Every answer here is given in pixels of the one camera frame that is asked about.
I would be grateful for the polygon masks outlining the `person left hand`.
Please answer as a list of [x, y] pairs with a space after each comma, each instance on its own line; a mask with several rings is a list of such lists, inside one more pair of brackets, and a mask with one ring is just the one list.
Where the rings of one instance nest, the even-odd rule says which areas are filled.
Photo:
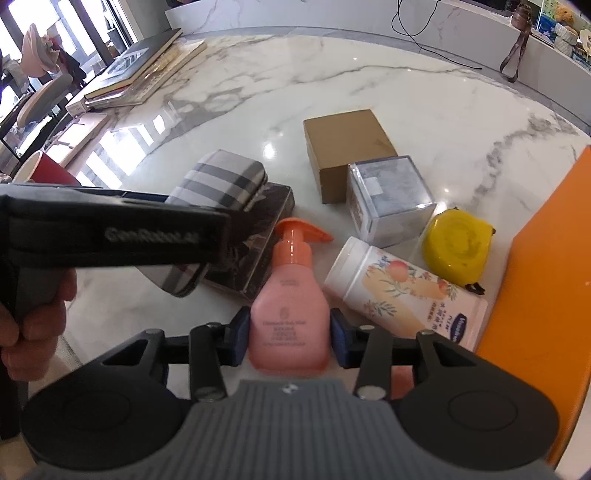
[[14, 381], [42, 379], [66, 328], [66, 303], [77, 294], [74, 269], [65, 272], [55, 298], [17, 323], [1, 306], [1, 360]]

